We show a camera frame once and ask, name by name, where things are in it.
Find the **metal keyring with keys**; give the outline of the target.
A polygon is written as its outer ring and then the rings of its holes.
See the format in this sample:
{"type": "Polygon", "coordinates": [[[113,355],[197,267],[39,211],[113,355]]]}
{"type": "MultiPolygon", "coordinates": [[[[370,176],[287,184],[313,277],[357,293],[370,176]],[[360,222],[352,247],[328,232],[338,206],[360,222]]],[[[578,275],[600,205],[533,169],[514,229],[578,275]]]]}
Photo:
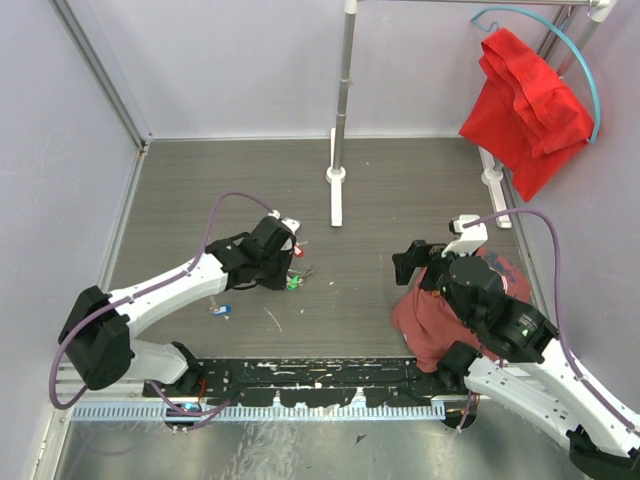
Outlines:
{"type": "Polygon", "coordinates": [[[313,266],[308,266],[304,270],[288,269],[286,274],[286,289],[288,291],[295,291],[304,286],[309,277],[315,272],[313,266]]]}

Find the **blue tagged key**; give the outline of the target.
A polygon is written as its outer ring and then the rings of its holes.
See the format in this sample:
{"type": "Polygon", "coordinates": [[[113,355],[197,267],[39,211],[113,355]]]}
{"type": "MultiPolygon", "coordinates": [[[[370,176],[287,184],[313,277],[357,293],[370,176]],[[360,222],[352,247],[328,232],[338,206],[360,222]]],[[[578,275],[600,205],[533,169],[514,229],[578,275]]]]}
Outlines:
{"type": "Polygon", "coordinates": [[[219,304],[214,296],[209,297],[210,306],[209,311],[213,316],[220,316],[227,318],[231,313],[231,306],[229,304],[219,304]]]}

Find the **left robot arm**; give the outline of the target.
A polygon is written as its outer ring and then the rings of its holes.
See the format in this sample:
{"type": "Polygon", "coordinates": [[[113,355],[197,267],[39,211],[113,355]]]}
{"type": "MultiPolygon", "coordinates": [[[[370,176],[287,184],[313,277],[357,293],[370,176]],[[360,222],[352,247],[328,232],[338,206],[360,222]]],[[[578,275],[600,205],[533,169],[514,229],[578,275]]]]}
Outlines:
{"type": "Polygon", "coordinates": [[[184,264],[145,282],[81,292],[59,344],[84,385],[103,390],[120,380],[152,380],[178,396],[194,393],[204,373],[182,343],[140,340],[156,322],[205,297],[261,286],[280,291],[294,257],[300,223],[270,214],[250,232],[216,240],[184,264]]]}

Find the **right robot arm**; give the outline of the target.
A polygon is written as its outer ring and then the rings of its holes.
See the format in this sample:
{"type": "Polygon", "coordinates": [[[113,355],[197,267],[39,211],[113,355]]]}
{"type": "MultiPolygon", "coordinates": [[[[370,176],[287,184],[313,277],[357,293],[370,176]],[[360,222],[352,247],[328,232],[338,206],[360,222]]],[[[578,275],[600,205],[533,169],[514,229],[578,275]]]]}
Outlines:
{"type": "Polygon", "coordinates": [[[415,240],[392,261],[397,284],[410,288],[392,323],[420,370],[533,423],[591,479],[638,478],[638,414],[576,359],[561,322],[529,304],[519,272],[477,240],[415,240]]]}

